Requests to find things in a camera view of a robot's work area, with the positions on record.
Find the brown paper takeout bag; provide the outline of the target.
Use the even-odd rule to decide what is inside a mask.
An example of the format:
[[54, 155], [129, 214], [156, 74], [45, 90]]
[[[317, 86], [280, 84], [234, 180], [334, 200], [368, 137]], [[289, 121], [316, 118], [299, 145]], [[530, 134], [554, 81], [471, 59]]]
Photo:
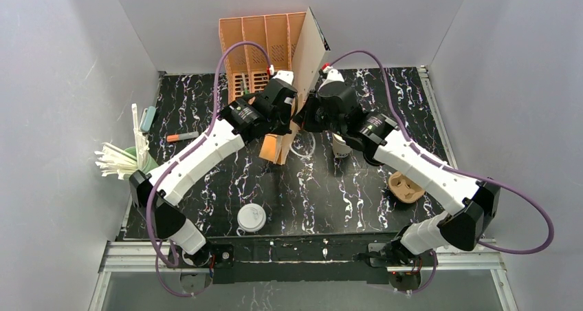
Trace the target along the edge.
[[298, 132], [302, 129], [294, 122], [289, 126], [291, 132], [284, 136], [267, 134], [263, 140], [259, 158], [270, 161], [274, 164], [285, 165], [287, 157], [292, 149], [292, 143]]

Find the brown pulp cup carrier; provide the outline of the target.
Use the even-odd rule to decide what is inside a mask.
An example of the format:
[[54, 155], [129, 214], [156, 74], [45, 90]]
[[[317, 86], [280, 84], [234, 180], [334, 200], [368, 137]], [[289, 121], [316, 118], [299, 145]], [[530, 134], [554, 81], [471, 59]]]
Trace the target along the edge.
[[390, 192], [404, 204], [413, 204], [426, 193], [424, 189], [415, 184], [400, 171], [396, 171], [390, 175], [388, 179], [388, 188]]

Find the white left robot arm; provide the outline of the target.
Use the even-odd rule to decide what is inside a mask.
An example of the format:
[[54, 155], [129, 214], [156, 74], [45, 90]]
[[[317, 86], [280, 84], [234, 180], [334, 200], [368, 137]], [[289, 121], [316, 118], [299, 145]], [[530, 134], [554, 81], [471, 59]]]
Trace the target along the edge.
[[263, 91], [247, 94], [226, 105], [214, 124], [168, 162], [129, 177], [133, 205], [156, 239], [169, 239], [189, 255], [206, 247], [203, 233], [177, 205], [207, 172], [247, 144], [267, 134], [289, 133], [297, 91], [294, 74], [281, 70]]

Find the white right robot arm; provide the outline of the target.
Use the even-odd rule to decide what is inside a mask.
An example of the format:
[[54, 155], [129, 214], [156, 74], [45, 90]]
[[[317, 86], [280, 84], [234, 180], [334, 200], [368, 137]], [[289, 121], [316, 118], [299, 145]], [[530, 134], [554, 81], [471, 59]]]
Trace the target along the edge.
[[369, 164], [388, 165], [438, 201], [441, 214], [399, 232], [392, 249], [402, 255], [413, 257], [442, 246], [474, 250], [491, 222], [497, 187], [457, 175], [446, 164], [431, 164], [431, 153], [407, 141], [388, 116], [363, 110], [356, 91], [346, 83], [333, 81], [309, 92], [294, 122], [306, 131], [338, 134]]

